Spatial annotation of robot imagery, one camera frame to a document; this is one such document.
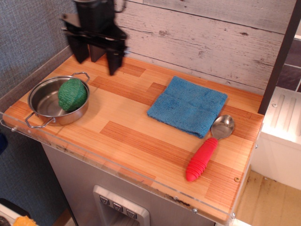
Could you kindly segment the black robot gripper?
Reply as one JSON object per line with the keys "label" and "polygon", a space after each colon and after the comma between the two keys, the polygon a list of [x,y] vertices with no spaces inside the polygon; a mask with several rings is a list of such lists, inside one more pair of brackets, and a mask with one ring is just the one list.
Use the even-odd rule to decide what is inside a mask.
{"label": "black robot gripper", "polygon": [[70,48],[81,64],[89,57],[88,45],[106,50],[109,74],[122,66],[127,35],[115,24],[115,14],[126,7],[123,1],[121,10],[115,9],[113,0],[75,0],[77,13],[62,14],[65,23],[64,33]]}

